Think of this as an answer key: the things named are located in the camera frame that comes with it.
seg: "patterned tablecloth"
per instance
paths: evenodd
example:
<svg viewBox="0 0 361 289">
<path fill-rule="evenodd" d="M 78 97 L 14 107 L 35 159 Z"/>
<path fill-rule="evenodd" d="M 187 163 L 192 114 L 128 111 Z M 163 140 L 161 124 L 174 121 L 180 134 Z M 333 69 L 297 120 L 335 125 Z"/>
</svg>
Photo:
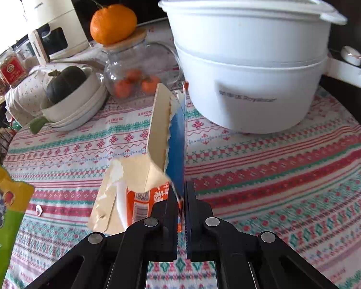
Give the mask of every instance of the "patterned tablecloth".
<svg viewBox="0 0 361 289">
<path fill-rule="evenodd" d="M 78 129 L 37 136 L 24 128 L 5 167 L 36 187 L 3 288 L 24 288 L 89 231 L 86 223 L 113 157 L 144 153 L 151 108 L 104 110 Z M 240 231 L 275 231 L 342 289 L 361 288 L 361 126 L 319 89 L 294 128 L 233 133 L 203 118 L 188 100 L 186 178 L 216 216 Z M 37 217 L 35 206 L 43 208 Z M 213 263 L 150 263 L 147 288 L 215 288 Z"/>
</svg>

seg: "green snack bag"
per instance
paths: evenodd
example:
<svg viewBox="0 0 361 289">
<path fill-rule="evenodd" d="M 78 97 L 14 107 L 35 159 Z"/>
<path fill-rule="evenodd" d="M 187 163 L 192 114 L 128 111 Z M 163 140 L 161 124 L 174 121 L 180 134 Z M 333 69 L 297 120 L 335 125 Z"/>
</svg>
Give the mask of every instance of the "green snack bag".
<svg viewBox="0 0 361 289">
<path fill-rule="evenodd" d="M 0 288 L 10 263 L 21 220 L 33 191 L 33 186 L 21 181 L 13 181 L 0 165 Z"/>
</svg>

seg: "metal screw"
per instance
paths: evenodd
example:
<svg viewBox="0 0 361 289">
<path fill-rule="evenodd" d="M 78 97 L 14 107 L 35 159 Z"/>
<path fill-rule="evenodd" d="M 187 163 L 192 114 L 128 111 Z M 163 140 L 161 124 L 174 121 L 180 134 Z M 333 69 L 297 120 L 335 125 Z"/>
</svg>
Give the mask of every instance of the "metal screw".
<svg viewBox="0 0 361 289">
<path fill-rule="evenodd" d="M 90 235 L 88 237 L 88 242 L 91 244 L 98 244 L 100 242 L 102 242 L 103 237 L 100 233 L 93 233 L 92 235 Z"/>
<path fill-rule="evenodd" d="M 146 225 L 147 227 L 155 227 L 156 225 L 159 224 L 159 221 L 157 218 L 155 217 L 147 217 L 144 221 L 143 224 Z"/>
<path fill-rule="evenodd" d="M 263 242 L 272 243 L 275 241 L 276 236 L 274 236 L 273 233 L 267 231 L 261 235 L 261 239 Z"/>
<path fill-rule="evenodd" d="M 209 217 L 205 220 L 207 226 L 215 227 L 219 225 L 219 219 L 216 217 Z"/>
</svg>

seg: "green pumpkin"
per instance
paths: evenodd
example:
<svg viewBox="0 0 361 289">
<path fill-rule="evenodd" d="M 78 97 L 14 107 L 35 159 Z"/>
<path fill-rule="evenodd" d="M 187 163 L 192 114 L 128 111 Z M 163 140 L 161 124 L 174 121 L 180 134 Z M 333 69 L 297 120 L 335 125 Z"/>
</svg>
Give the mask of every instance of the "green pumpkin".
<svg viewBox="0 0 361 289">
<path fill-rule="evenodd" d="M 48 75 L 56 76 L 50 81 L 46 89 L 47 98 L 53 104 L 59 103 L 69 96 L 87 79 L 83 70 L 77 66 L 69 66 L 62 72 L 55 70 Z"/>
</svg>

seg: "electric cooking pot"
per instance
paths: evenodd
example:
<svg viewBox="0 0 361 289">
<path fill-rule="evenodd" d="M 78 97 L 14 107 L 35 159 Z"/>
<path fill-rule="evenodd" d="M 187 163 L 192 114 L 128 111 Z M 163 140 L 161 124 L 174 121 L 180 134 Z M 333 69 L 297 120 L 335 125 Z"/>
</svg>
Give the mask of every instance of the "electric cooking pot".
<svg viewBox="0 0 361 289">
<path fill-rule="evenodd" d="M 301 121 L 321 75 L 361 87 L 361 55 L 328 54 L 331 24 L 347 19 L 321 0 L 162 0 L 189 94 L 210 121 L 271 133 Z"/>
</svg>

